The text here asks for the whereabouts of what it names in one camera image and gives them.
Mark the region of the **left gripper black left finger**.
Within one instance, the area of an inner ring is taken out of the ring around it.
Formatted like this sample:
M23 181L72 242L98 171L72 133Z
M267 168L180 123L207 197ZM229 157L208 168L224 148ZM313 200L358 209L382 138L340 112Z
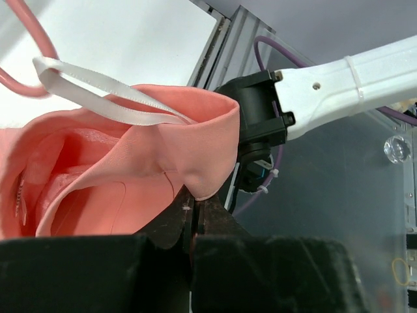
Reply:
M179 245L189 250L193 237L195 198L182 186L174 200L154 219L137 231L158 248L169 250Z

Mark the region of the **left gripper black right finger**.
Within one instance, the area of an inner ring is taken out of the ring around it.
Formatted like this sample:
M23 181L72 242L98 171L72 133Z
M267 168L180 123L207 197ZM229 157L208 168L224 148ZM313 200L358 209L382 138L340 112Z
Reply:
M195 239L249 239L251 235L221 204L217 194L195 201L197 222Z

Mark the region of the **coral pink skirt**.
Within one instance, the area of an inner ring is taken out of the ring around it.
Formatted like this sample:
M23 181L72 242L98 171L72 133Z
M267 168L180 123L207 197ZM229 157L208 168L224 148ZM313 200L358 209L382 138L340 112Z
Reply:
M186 187L215 195L235 167L239 106L195 87L128 86L38 57L46 90L78 105L1 131L1 238L129 234Z

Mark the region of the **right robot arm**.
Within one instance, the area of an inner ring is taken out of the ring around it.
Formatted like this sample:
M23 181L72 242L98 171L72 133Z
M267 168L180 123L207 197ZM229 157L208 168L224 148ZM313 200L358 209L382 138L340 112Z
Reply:
M221 189L240 190L244 168L271 147L329 122L416 98L416 37L322 65L262 70L216 92L240 106L237 166Z

